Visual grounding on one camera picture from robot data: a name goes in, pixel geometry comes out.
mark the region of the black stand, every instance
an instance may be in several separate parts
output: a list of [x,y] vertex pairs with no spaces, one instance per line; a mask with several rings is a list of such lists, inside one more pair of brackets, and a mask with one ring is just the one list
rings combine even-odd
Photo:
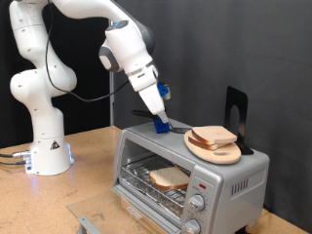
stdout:
[[239,229],[237,232],[235,232],[235,234],[251,234],[251,233],[246,231],[246,227],[243,227],[243,228]]
[[224,127],[227,130],[230,130],[231,109],[233,105],[237,106],[240,113],[240,123],[236,144],[240,147],[242,155],[252,155],[254,154],[254,152],[244,144],[246,134],[248,98],[247,95],[244,94],[243,92],[240,92],[229,86],[227,87],[225,119],[224,119]]

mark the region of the wooden work surface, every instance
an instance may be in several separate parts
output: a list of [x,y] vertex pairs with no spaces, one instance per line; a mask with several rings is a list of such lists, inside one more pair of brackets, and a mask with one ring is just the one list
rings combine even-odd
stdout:
[[[66,206],[110,189],[119,134],[118,128],[107,127],[66,136],[75,163],[61,175],[27,175],[24,166],[0,165],[0,234],[75,234],[79,222]],[[27,147],[28,144],[9,147],[0,153],[22,151]],[[1,158],[1,161],[13,160]],[[253,234],[307,234],[265,210],[255,227],[248,230]],[[119,233],[146,231],[125,228]]]

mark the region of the metal bracket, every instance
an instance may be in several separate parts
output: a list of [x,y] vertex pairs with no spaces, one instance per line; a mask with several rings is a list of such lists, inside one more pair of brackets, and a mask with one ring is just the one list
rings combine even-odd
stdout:
[[246,134],[248,97],[243,92],[238,91],[229,86],[227,87],[225,118],[224,118],[224,127],[227,130],[230,130],[230,117],[233,105],[237,106],[240,114],[240,123],[236,144],[240,147],[242,155],[252,155],[254,154],[254,152],[244,144]]
[[91,234],[102,234],[86,216],[78,217],[78,221],[80,222],[80,226],[79,230],[76,232],[77,234],[87,234],[87,231]]

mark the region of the toaster oven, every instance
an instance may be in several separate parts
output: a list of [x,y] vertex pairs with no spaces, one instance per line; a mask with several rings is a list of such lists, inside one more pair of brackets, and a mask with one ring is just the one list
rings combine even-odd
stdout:
[[[190,176],[187,188],[156,188],[149,172],[173,166]],[[121,132],[113,189],[163,233],[232,234],[261,215],[268,166],[268,156],[257,151],[232,165],[209,163],[188,150],[183,134],[156,134],[148,123]]]

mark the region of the toast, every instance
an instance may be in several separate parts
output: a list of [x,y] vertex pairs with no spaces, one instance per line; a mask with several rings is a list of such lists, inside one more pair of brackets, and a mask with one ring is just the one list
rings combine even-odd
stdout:
[[237,137],[222,126],[195,127],[192,129],[195,138],[205,144],[231,143]]
[[189,176],[177,166],[151,171],[149,178],[161,190],[186,188],[189,183]]
[[199,141],[198,139],[196,139],[196,137],[192,134],[191,131],[187,132],[186,135],[190,143],[195,144],[196,146],[204,148],[204,149],[216,150],[227,144],[227,143],[205,144]]

